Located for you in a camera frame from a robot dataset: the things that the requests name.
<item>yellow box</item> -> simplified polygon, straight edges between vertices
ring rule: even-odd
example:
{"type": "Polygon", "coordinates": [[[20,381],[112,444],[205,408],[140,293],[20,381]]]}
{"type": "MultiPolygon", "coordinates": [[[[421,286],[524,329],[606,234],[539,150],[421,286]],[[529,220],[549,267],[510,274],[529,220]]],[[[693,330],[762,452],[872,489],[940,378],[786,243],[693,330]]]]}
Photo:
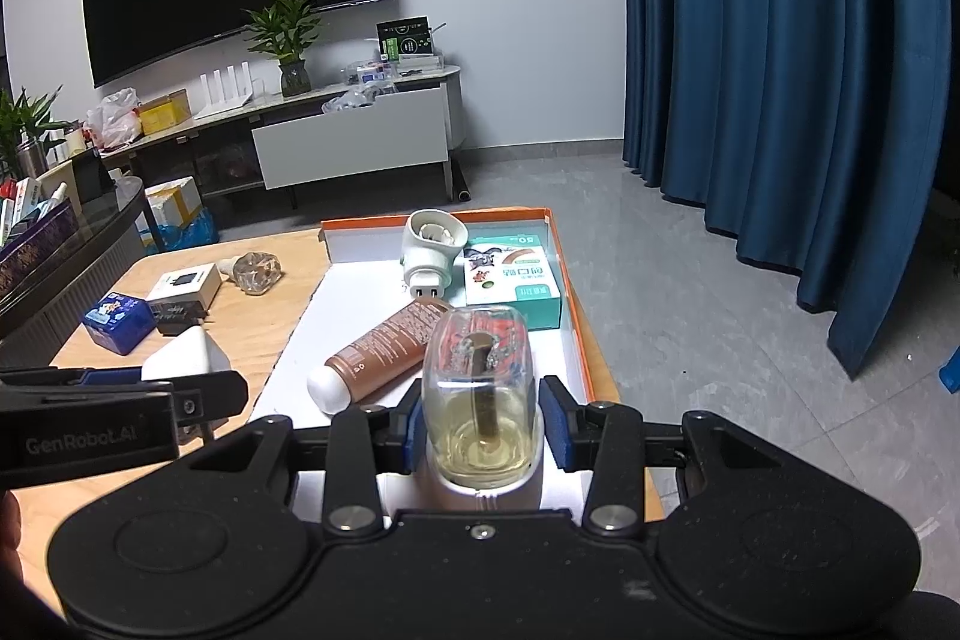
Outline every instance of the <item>yellow box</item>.
{"type": "Polygon", "coordinates": [[[190,102],[186,97],[186,90],[162,95],[138,109],[140,125],[145,135],[155,134],[181,124],[190,116],[190,102]]]}

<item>wooden table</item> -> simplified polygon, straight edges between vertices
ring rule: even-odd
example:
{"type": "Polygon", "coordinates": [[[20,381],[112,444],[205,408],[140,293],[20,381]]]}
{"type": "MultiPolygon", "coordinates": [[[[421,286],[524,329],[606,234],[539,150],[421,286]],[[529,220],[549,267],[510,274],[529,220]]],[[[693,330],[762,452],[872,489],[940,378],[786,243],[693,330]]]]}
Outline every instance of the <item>wooden table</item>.
{"type": "MultiPolygon", "coordinates": [[[[277,357],[286,345],[318,282],[329,268],[326,248],[323,242],[318,242],[317,230],[307,229],[272,237],[240,239],[238,242],[150,256],[138,261],[114,286],[114,290],[127,295],[144,296],[163,272],[230,258],[251,250],[274,253],[280,259],[284,276],[270,292],[257,298],[244,295],[232,283],[224,283],[210,309],[210,316],[203,324],[230,357],[233,368],[247,379],[250,386],[250,402],[247,408],[217,429],[218,437],[246,423],[253,402],[263,389],[277,357]]],[[[584,349],[596,396],[598,399],[619,401],[613,377],[584,316],[580,301],[575,294],[573,298],[580,318],[584,349]]],[[[167,338],[154,332],[130,355],[117,356],[95,345],[83,326],[80,326],[61,348],[53,363],[61,367],[139,366],[166,341],[167,338]]],[[[199,447],[198,440],[186,449],[196,447],[199,447]]],[[[46,600],[48,605],[59,610],[59,601],[46,572],[47,544],[56,527],[90,501],[155,468],[157,466],[152,465],[16,491],[23,511],[20,554],[24,578],[30,588],[46,600]]],[[[648,520],[664,517],[664,509],[656,495],[649,472],[646,475],[646,516],[648,520]]]]}

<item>tiled floor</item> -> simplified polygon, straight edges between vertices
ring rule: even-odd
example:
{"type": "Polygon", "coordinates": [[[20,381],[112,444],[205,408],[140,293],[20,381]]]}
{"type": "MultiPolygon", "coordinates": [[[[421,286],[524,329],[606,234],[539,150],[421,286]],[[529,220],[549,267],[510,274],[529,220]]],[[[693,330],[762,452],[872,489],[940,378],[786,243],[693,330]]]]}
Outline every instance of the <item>tiled floor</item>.
{"type": "MultiPolygon", "coordinates": [[[[796,306],[797,278],[738,263],[735,242],[709,234],[700,210],[665,202],[617,156],[466,173],[471,206],[554,210],[624,402],[659,421],[716,410],[886,501],[922,538],[920,587],[960,599],[960,394],[936,376],[960,342],[960,280],[930,242],[919,243],[877,349],[851,381],[827,349],[832,314],[796,306]]],[[[317,184],[299,189],[301,208],[281,218],[267,220],[277,210],[256,204],[222,215],[236,223],[224,239],[440,205],[440,182],[439,172],[419,172],[317,184]]],[[[671,509],[672,474],[655,479],[671,509]]]]}

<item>human hand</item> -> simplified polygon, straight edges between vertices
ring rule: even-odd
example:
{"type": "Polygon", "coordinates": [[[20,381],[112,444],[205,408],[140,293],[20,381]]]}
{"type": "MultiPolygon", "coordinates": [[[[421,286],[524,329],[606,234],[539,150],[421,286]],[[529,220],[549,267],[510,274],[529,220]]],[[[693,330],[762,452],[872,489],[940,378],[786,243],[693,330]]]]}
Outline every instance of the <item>human hand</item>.
{"type": "Polygon", "coordinates": [[[0,567],[7,567],[18,578],[23,578],[23,565],[16,552],[20,544],[21,522],[20,504],[7,491],[0,499],[0,567]]]}

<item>lotion tube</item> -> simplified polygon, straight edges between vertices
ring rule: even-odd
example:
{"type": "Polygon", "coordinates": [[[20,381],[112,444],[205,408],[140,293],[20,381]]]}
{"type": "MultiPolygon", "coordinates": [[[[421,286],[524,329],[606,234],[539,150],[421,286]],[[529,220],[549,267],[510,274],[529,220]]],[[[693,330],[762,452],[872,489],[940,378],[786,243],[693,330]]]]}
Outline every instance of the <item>lotion tube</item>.
{"type": "Polygon", "coordinates": [[[310,398],[333,415],[382,389],[424,360],[433,327],[452,309],[443,299],[414,299],[311,371],[310,398]]]}

